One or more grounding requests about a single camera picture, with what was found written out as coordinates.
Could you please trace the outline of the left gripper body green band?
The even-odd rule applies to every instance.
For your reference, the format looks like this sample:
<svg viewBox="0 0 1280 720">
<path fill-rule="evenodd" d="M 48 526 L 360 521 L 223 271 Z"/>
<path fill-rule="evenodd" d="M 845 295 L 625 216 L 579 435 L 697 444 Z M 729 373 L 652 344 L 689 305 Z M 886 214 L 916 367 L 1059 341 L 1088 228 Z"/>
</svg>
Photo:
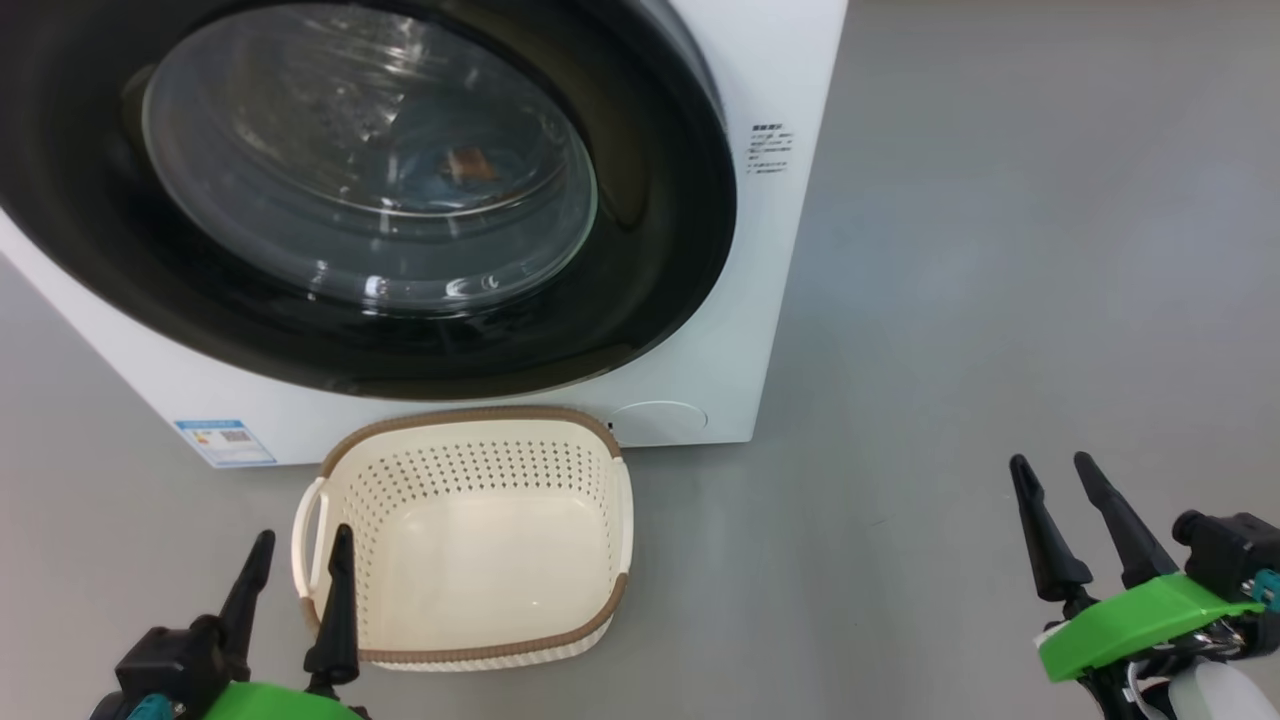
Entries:
<svg viewBox="0 0 1280 720">
<path fill-rule="evenodd" d="M 346 705 L 333 683 L 305 689 L 265 682 L 233 682 L 201 720 L 369 720 L 364 706 Z"/>
</svg>

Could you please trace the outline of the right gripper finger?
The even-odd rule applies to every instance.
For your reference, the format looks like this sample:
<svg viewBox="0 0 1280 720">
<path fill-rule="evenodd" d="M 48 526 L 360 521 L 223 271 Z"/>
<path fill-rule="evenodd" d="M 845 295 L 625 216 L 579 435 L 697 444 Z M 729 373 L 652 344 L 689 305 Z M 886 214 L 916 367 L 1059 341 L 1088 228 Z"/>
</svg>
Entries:
<svg viewBox="0 0 1280 720">
<path fill-rule="evenodd" d="M 1100 469 L 1092 455 L 1075 452 L 1074 468 L 1091 503 L 1100 511 L 1123 565 L 1123 585 L 1137 588 L 1157 577 L 1175 575 L 1178 564 Z"/>
<path fill-rule="evenodd" d="M 1009 470 L 1037 596 L 1048 603 L 1093 605 L 1085 587 L 1089 568 L 1070 551 L 1044 503 L 1044 488 L 1027 457 L 1015 454 Z"/>
</svg>

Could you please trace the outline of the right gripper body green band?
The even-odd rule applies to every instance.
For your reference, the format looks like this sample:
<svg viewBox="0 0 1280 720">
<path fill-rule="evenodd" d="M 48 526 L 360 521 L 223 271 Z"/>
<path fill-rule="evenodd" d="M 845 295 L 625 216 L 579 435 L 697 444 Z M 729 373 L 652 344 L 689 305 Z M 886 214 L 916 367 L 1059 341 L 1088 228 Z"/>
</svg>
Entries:
<svg viewBox="0 0 1280 720">
<path fill-rule="evenodd" d="M 1225 618 L 1262 614 L 1251 598 L 1224 600 L 1183 574 L 1157 577 L 1102 600 L 1044 632 L 1037 650 L 1052 683 L 1074 682 Z"/>
</svg>

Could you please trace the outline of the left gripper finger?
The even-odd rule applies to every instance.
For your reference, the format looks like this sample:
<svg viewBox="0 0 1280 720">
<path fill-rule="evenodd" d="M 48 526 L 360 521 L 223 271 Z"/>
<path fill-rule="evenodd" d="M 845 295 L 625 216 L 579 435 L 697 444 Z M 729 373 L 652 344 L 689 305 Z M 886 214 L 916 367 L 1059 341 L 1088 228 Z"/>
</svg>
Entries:
<svg viewBox="0 0 1280 720">
<path fill-rule="evenodd" d="M 328 562 L 330 585 L 315 644 L 303 659 L 308 694 L 334 696 L 360 676 L 355 537 L 347 524 L 335 532 Z"/>
<path fill-rule="evenodd" d="M 193 670 L 198 683 L 250 679 L 248 653 L 255 615 L 259 596 L 270 577 L 275 542 L 274 530 L 260 532 L 221 610 L 192 621 Z"/>
</svg>

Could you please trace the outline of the black round glass washer door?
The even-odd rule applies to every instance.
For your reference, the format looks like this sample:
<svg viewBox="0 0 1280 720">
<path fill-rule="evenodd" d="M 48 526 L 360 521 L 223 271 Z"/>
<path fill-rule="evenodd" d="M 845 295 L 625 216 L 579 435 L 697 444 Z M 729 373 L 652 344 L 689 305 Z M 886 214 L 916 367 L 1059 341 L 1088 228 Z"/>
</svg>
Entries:
<svg viewBox="0 0 1280 720">
<path fill-rule="evenodd" d="M 338 395 L 623 366 L 704 304 L 737 181 L 646 0 L 0 0 L 0 208 L 184 348 Z M 452 147 L 500 179 L 457 186 Z"/>
</svg>

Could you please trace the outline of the cream perforated laundry basket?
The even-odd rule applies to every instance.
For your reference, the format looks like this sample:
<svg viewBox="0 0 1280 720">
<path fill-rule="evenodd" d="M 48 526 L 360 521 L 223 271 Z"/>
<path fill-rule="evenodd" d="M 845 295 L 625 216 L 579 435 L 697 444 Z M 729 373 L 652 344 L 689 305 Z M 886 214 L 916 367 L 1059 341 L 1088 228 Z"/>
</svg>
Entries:
<svg viewBox="0 0 1280 720">
<path fill-rule="evenodd" d="M 566 407 L 402 416 L 324 459 L 291 534 L 317 632 L 337 530 L 355 551 L 358 656 L 388 670 L 474 673 L 571 659 L 628 587 L 634 497 L 611 429 Z"/>
</svg>

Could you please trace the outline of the white front-load washing machine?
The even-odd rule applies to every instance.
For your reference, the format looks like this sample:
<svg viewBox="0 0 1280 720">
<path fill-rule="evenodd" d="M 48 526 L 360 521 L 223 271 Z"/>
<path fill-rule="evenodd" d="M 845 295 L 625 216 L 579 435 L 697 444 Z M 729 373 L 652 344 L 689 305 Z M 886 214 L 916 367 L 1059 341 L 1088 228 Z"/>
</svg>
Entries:
<svg viewBox="0 0 1280 720">
<path fill-rule="evenodd" d="M 125 318 L 40 258 L 3 208 L 0 252 L 179 436 L 174 421 L 241 420 L 278 466 L 320 462 L 343 437 L 378 421 L 515 405 L 570 407 L 608 427 L 620 407 L 676 401 L 708 418 L 700 434 L 680 445 L 746 442 L 759 414 L 850 0 L 646 1 L 678 14 L 687 31 L 682 47 L 698 51 L 714 82 L 739 209 L 730 254 L 704 304 L 667 340 L 613 372 L 494 398 L 338 395 L 211 360 Z M 785 123 L 795 133 L 794 156 L 783 173 L 749 176 L 748 136 L 765 123 Z"/>
</svg>

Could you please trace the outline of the blue energy label sticker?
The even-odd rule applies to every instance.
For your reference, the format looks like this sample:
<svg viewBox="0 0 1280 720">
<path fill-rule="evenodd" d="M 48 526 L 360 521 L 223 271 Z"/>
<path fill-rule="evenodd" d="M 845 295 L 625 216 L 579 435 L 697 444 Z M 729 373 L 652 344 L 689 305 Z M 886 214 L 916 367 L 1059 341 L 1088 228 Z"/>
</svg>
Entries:
<svg viewBox="0 0 1280 720">
<path fill-rule="evenodd" d="M 241 420 L 174 421 L 183 438 L 212 468 L 261 468 L 276 459 Z"/>
</svg>

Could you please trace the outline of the round white filter cover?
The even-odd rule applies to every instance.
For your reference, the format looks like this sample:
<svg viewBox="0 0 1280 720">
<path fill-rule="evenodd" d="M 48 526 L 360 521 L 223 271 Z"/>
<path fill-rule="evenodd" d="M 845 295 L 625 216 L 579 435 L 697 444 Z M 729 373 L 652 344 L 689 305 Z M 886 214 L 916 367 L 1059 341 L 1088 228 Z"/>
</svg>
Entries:
<svg viewBox="0 0 1280 720">
<path fill-rule="evenodd" d="M 707 427 L 707 414 L 690 404 L 646 401 L 613 411 L 607 424 L 620 442 L 630 445 L 680 445 Z"/>
</svg>

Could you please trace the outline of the small printed text label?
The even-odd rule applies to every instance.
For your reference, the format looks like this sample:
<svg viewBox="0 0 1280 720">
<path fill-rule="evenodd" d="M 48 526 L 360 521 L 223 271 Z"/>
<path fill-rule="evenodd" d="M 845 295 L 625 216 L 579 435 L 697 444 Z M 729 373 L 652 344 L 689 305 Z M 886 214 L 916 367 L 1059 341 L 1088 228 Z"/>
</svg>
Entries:
<svg viewBox="0 0 1280 720">
<path fill-rule="evenodd" d="M 785 123 L 754 124 L 748 136 L 745 168 L 749 176 L 786 172 L 796 147 L 795 133 Z"/>
</svg>

